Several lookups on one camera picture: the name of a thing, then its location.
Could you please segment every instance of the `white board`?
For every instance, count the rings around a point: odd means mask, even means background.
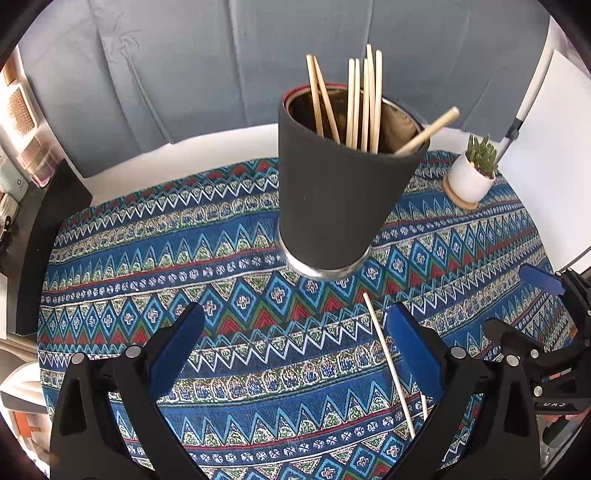
[[[591,247],[591,80],[555,51],[499,169],[535,222],[555,270]],[[591,252],[573,268],[591,266]]]

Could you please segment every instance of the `patterned tablecloth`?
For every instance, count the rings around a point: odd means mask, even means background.
[[[501,176],[478,210],[455,207],[441,188],[455,157],[428,153],[372,256],[356,275],[331,283],[299,276],[278,255],[273,158],[172,181],[70,218],[51,253],[39,315],[50,414],[73,353],[117,355],[193,300],[206,312],[206,331],[159,405],[210,478],[382,476],[410,439],[363,292],[378,315],[404,301],[449,345],[479,358],[499,355],[482,333],[492,316],[550,349],[567,335],[560,301],[518,277],[523,262],[550,269],[525,208]],[[420,428],[417,385],[393,351]],[[131,455],[149,465],[117,397],[112,404]],[[461,452],[478,408],[474,396],[444,463]]]

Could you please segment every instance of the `chopstick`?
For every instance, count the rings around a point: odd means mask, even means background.
[[[429,415],[429,410],[427,408],[427,397],[423,395],[423,392],[421,392],[421,406],[423,407],[423,420],[426,420]]]
[[[379,124],[382,118],[382,51],[375,51],[375,107],[371,132],[371,153],[378,152]]]
[[[372,125],[374,124],[374,110],[375,110],[375,72],[374,72],[374,54],[371,50],[371,45],[366,46],[368,58],[368,85],[369,85],[369,128],[368,128],[368,150],[371,151],[371,135]]]
[[[435,120],[431,125],[425,127],[421,133],[412,137],[406,144],[400,147],[394,152],[395,157],[403,157],[409,155],[415,148],[421,145],[423,142],[431,138],[437,131],[441,130],[446,125],[449,125],[460,116],[460,111],[457,107],[451,107],[441,117]]]
[[[353,135],[351,140],[351,146],[355,149],[357,149],[357,137],[359,136],[359,84],[361,82],[359,66],[359,59],[355,59],[355,97],[353,99]]]
[[[329,93],[326,91],[326,85],[324,84],[324,77],[318,65],[318,60],[314,57],[314,66],[316,67],[316,77],[318,78],[318,85],[320,86],[320,93],[322,93],[322,100],[324,102],[324,108],[326,110],[326,116],[329,118],[330,132],[332,133],[333,140],[340,144],[339,130],[336,128],[335,115],[330,105]]]
[[[312,55],[306,55],[306,63],[308,64],[308,77],[310,77],[310,93],[312,95],[312,105],[314,107],[316,133],[323,137],[324,131],[322,129],[322,113],[320,112],[320,98],[318,97],[318,80],[316,78],[314,57]]]
[[[390,355],[390,350],[388,349],[388,345],[386,344],[386,339],[384,338],[384,333],[382,332],[382,328],[379,325],[378,317],[375,314],[375,310],[373,305],[371,305],[371,300],[367,295],[367,292],[363,292],[363,299],[365,300],[365,304],[368,307],[369,315],[374,323],[375,330],[378,334],[379,342],[382,345],[382,349],[384,350],[384,356],[386,357],[386,362],[390,367],[390,373],[392,374],[392,378],[394,379],[394,385],[396,385],[396,392],[398,393],[398,398],[400,399],[400,403],[402,405],[402,410],[404,411],[404,417],[406,418],[408,430],[410,431],[411,438],[415,437],[415,431],[413,426],[413,421],[410,417],[410,412],[408,411],[408,405],[406,403],[406,399],[404,398],[404,393],[402,391],[402,385],[400,385],[400,380],[398,379],[398,374],[396,373],[396,369],[394,368],[394,362],[392,362],[392,356]]]
[[[347,135],[345,145],[351,148],[353,141],[353,104],[355,103],[355,61],[353,59],[349,59],[349,86],[347,94]]]
[[[368,125],[369,125],[369,67],[368,59],[363,59],[363,118],[361,124],[361,151],[368,150]]]

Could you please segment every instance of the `metal screw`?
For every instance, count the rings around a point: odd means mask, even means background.
[[[515,355],[507,355],[507,363],[512,367],[516,367],[519,365],[519,359]]]
[[[453,346],[451,352],[455,358],[462,359],[466,356],[466,351],[461,346]]]
[[[75,353],[74,355],[72,355],[70,362],[72,362],[74,365],[78,365],[79,363],[82,362],[82,360],[84,360],[84,354],[81,352],[78,352],[78,353]]]
[[[140,353],[142,352],[142,349],[137,346],[137,345],[132,345],[130,346],[126,351],[125,351],[125,356],[128,358],[135,358],[137,357]]]

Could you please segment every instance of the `cylindrical container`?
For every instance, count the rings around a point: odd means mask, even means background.
[[[31,173],[31,180],[39,187],[43,188],[49,183],[53,174],[56,172],[56,161],[53,159],[51,152],[45,148],[43,156],[37,167]]]
[[[327,87],[344,139],[347,89]],[[309,85],[285,96],[279,107],[277,243],[295,270],[336,280],[361,266],[429,142],[405,157],[392,154],[422,129],[407,111],[384,99],[378,153],[365,153],[334,142],[328,124],[326,137],[316,134]]]

